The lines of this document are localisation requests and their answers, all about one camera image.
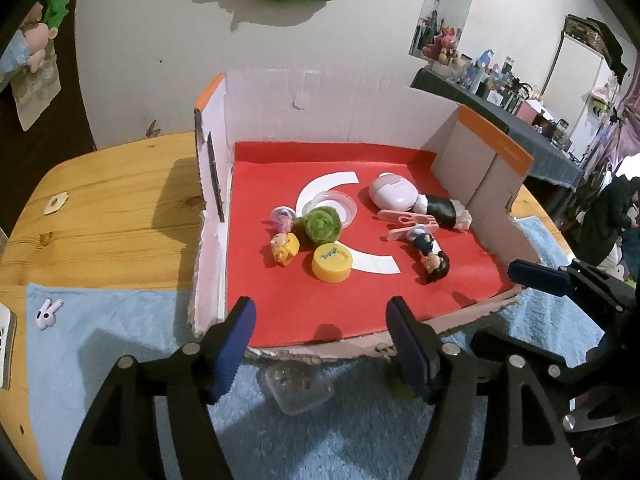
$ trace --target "white curved arc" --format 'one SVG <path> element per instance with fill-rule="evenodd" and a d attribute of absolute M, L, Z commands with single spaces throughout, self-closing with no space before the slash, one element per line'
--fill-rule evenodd
<path fill-rule="evenodd" d="M 296 215 L 302 216 L 302 210 L 305 205 L 310 202 L 318 193 L 328 191 L 331 188 L 341 186 L 342 184 L 359 184 L 358 176 L 355 171 L 338 171 L 337 173 L 329 173 L 309 182 L 298 195 L 296 202 Z M 361 253 L 355 249 L 351 249 L 343 243 L 338 242 L 347 248 L 353 257 L 352 269 L 361 270 L 362 272 L 372 272 L 374 274 L 399 274 L 400 269 L 393 256 L 377 256 L 376 254 Z"/>

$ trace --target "cardboard box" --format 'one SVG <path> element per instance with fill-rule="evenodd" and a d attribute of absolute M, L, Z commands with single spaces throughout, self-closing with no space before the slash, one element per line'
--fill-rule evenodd
<path fill-rule="evenodd" d="M 480 243 L 504 267 L 516 258 L 539 260 L 510 216 L 532 158 L 464 105 L 411 89 L 389 76 L 296 69 L 228 72 L 218 75 L 198 99 L 195 129 L 206 202 L 190 301 L 196 335 L 226 315 L 227 244 L 229 222 L 234 221 L 230 211 L 239 142 L 366 143 L 432 152 L 431 173 L 451 198 L 469 209 Z M 520 290 L 510 285 L 492 298 L 427 322 L 437 332 L 451 330 L 499 310 Z M 232 305 L 236 299 L 228 301 Z M 254 350 L 334 359 L 379 356 L 390 345 L 388 333 L 378 332 Z"/>

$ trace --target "white rabbit clip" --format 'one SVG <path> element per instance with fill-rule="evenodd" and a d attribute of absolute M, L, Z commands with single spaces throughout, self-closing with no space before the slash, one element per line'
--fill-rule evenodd
<path fill-rule="evenodd" d="M 40 330 L 44 330 L 48 326 L 54 326 L 56 324 L 56 311 L 61 306 L 62 300 L 56 300 L 53 303 L 51 303 L 51 300 L 45 300 L 36 314 L 36 326 Z"/>

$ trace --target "pink curtain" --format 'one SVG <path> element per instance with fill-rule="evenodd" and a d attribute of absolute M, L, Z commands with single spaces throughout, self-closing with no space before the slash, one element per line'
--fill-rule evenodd
<path fill-rule="evenodd" d="M 631 86 L 618 110 L 620 122 L 612 134 L 604 157 L 609 157 L 613 168 L 617 168 L 626 156 L 640 153 L 640 56 Z"/>

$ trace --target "black jacket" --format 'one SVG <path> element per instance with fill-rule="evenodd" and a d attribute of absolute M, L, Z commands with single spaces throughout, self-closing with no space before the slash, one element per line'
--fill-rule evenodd
<path fill-rule="evenodd" d="M 576 258 L 598 266 L 611 252 L 620 229 L 631 227 L 626 214 L 632 205 L 634 190 L 626 176 L 615 178 L 602 190 L 584 215 Z"/>

